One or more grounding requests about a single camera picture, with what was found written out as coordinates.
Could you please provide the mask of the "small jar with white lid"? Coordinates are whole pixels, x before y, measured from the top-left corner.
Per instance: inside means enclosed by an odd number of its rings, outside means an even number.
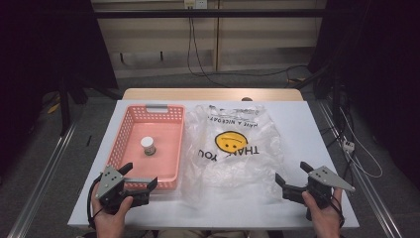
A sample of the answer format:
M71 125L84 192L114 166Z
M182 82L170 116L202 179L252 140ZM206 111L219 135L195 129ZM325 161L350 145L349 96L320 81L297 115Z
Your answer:
M152 137L147 136L141 140L141 146L147 156L152 156L156 152L155 141Z

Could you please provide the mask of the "clear smiley plastic bag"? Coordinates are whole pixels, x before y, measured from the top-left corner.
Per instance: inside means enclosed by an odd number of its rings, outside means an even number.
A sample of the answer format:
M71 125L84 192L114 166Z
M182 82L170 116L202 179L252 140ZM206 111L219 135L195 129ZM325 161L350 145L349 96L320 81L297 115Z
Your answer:
M282 170L281 137L262 105L219 108L201 104L186 114L180 191L199 203L210 187L237 188L249 182L271 186Z

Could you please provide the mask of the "black curtain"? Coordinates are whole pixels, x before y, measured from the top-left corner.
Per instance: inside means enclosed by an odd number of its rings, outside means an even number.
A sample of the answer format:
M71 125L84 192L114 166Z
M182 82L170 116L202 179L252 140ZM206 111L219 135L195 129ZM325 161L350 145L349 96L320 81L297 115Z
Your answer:
M0 0L0 175L38 120L43 97L84 103L116 76L91 0Z
M420 0L327 0L360 13L340 78L396 166L420 189Z

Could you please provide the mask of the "black metal stand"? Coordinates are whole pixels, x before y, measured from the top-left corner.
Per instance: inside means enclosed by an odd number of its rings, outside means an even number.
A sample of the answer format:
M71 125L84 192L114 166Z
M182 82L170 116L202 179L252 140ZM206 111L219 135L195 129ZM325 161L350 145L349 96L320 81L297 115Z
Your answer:
M64 136L71 124L70 109L68 102L68 89L65 79L62 78L59 82L59 98L60 98L60 113L61 113L61 136Z

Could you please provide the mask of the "person's right hand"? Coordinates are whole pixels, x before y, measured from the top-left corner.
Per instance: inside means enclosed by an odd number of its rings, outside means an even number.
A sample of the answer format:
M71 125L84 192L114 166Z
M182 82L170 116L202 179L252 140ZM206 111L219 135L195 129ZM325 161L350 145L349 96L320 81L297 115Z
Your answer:
M301 195L311 212L312 224L317 238L340 238L342 218L339 213L331 206L320 209L308 191L303 191Z

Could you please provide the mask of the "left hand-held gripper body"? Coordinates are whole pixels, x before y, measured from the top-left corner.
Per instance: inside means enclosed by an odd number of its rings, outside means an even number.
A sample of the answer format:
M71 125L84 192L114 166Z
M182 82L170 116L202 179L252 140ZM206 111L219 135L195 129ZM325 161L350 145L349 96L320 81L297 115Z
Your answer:
M106 213L116 213L122 201L128 196L134 199L132 207L147 205L151 193L147 189L150 181L151 178L126 178L126 175L122 176L114 167L107 166L100 177L95 198L99 200ZM144 185L145 188L125 188L126 182Z

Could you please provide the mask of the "white wall outlet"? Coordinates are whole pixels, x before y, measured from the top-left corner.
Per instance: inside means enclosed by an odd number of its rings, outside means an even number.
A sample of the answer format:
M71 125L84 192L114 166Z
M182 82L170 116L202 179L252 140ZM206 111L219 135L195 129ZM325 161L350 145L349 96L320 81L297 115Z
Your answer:
M207 9L207 0L183 0L185 9Z

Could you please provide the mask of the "person's left hand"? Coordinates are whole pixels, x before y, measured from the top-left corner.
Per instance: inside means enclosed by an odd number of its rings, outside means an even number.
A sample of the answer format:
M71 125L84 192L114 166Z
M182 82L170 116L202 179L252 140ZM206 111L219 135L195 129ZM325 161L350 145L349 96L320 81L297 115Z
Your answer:
M134 199L131 196L126 197L116 214L108 214L102 210L101 203L95 198L97 187L98 184L94 186L91 195L97 238L123 238L125 217Z

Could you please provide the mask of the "pink plastic basket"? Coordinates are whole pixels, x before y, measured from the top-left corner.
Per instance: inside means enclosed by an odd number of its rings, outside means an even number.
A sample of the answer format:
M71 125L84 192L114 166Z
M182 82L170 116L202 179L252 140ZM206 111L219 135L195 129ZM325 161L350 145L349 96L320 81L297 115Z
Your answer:
M133 168L126 178L157 178L158 190L176 189L183 125L182 105L128 105L106 166L120 169L126 163L132 163ZM147 156L141 146L141 140L147 136L155 141L157 150L152 156ZM140 189L145 186L126 182L125 188Z

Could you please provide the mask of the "metal floor rail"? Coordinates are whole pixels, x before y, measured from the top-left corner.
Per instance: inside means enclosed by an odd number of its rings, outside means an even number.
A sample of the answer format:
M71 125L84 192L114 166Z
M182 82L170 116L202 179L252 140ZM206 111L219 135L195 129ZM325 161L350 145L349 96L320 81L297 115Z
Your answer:
M57 144L50 156L41 177L38 179L35 187L32 189L28 200L22 211L17 217L7 238L26 238L29 228L42 204L47 189L53 179L55 171L65 153L66 148L77 127L76 122L72 122L65 133L59 137Z
M385 203L370 181L371 176L367 175L357 156L352 156L344 149L343 140L345 139L345 136L339 136L339 131L337 129L332 129L332 131L338 140L338 146L345 155L346 162L349 163L352 168L353 177L358 181L359 188L363 191L368 204L385 233L385 236L387 238L403 238L389 209L386 207Z

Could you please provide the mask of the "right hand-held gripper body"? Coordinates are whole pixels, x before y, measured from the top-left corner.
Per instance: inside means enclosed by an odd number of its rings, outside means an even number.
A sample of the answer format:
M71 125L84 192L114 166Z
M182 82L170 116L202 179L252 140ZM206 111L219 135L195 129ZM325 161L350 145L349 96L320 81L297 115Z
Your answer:
M301 193L303 191L308 191L313 196L320 209L331 206L339 213L342 221L344 221L345 218L343 216L342 206L336 206L332 202L334 199L332 189L341 188L351 192L354 192L356 189L325 166L314 169L313 172L307 175L308 182L303 187L286 183L285 189L282 190L282 197L293 202L304 204L305 201Z

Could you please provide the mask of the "long black metal bar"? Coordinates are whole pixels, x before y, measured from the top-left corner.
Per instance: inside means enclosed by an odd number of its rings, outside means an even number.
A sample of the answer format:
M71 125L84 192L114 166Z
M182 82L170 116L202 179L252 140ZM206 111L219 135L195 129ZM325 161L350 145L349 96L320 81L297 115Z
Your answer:
M96 18L312 18L333 15L333 11L319 9L286 10L100 10L95 11Z

